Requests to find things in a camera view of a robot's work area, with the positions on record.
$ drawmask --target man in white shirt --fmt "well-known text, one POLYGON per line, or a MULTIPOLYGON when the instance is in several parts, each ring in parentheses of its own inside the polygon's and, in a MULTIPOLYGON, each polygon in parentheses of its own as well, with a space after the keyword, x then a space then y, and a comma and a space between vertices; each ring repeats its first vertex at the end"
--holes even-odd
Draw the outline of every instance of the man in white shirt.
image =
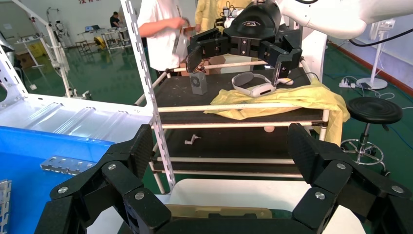
POLYGON ((186 23, 177 0, 142 0, 138 17, 140 36, 147 39, 150 66, 158 75, 179 67, 172 53, 176 32, 186 23))

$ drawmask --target power strip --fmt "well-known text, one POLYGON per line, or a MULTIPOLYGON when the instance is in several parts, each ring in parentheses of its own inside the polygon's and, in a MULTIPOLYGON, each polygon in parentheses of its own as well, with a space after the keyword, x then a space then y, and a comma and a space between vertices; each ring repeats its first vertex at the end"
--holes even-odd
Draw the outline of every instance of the power strip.
POLYGON ((354 89, 356 87, 355 83, 350 83, 347 79, 342 79, 340 84, 338 84, 340 88, 352 88, 354 89))

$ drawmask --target white vr headset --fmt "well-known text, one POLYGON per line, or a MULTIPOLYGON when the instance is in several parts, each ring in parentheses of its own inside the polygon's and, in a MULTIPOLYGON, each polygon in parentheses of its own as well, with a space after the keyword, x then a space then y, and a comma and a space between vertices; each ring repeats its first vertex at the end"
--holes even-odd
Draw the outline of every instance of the white vr headset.
POLYGON ((240 91, 241 93, 248 95, 252 98, 258 98, 267 94, 270 94, 276 90, 272 86, 271 81, 261 74, 254 74, 252 72, 244 72, 238 74, 232 78, 232 86, 235 90, 240 91), (240 86, 249 83, 254 77, 261 78, 265 81, 264 84, 260 84, 252 88, 251 90, 241 88, 240 86))

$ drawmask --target white shirt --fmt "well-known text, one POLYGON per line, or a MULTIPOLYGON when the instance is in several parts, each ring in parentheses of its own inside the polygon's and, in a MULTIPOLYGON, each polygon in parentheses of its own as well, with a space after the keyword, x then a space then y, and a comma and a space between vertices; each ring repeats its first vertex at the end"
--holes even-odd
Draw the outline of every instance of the white shirt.
MULTIPOLYGON (((138 17, 138 27, 144 23, 152 23, 180 17, 181 10, 177 0, 142 0, 138 17)), ((176 38, 176 30, 166 28, 147 37, 150 66, 158 71, 179 67, 178 56, 172 53, 176 38)))

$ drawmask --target white round base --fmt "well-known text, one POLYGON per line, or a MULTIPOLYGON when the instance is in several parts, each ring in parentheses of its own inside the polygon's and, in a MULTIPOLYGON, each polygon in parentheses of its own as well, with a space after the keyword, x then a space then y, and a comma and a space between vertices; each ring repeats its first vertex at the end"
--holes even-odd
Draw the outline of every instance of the white round base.
POLYGON ((375 78, 372 84, 370 83, 370 77, 361 78, 356 82, 356 85, 361 87, 361 83, 367 83, 370 85, 371 89, 384 89, 387 87, 387 81, 378 78, 375 78))

